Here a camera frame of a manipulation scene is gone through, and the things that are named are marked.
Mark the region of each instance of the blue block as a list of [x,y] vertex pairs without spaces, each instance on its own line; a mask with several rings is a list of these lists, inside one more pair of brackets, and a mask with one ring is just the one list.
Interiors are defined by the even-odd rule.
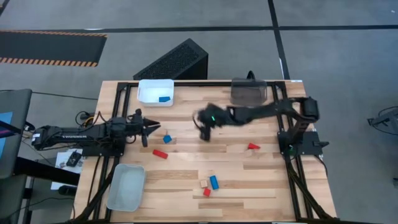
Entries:
[[159,102],[161,102],[161,103],[167,102],[169,100],[171,100],[169,96],[159,97]]
[[172,141],[172,137],[171,136],[169,136],[169,135],[165,135],[164,137],[163,137],[163,142],[164,143],[169,143],[170,141]]
[[217,178],[216,178],[215,175],[212,175],[212,176],[210,177],[210,183],[211,183],[211,186],[213,187],[213,190],[219,189],[219,187],[218,187],[218,182],[217,182]]

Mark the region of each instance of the table leg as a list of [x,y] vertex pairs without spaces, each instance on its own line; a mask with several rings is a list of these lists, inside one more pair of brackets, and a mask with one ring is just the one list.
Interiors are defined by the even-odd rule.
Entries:
[[52,180],[64,184],[77,185],[80,174],[58,169],[35,161],[17,157],[14,174],[26,174],[31,177]]

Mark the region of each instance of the gray plastic tray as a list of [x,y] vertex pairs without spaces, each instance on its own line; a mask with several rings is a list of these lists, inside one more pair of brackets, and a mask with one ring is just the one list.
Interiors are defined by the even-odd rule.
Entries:
[[106,206],[111,210],[134,212],[139,208],[145,184],[142,166],[119,164],[113,174]]

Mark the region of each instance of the red triangular block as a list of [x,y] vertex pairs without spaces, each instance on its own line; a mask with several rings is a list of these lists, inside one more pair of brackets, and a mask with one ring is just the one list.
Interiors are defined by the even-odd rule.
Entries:
[[260,146],[250,143],[248,149],[260,149]]

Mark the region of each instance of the red block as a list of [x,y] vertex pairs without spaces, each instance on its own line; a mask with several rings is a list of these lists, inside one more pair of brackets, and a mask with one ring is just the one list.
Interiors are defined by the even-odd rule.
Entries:
[[248,149],[260,149],[260,146],[250,143]]
[[210,192],[211,192],[210,189],[205,189],[205,191],[203,192],[203,195],[209,197],[210,196]]
[[167,153],[164,153],[164,152],[156,150],[156,149],[154,149],[153,155],[159,156],[159,157],[161,157],[163,159],[167,159],[167,157],[169,156]]

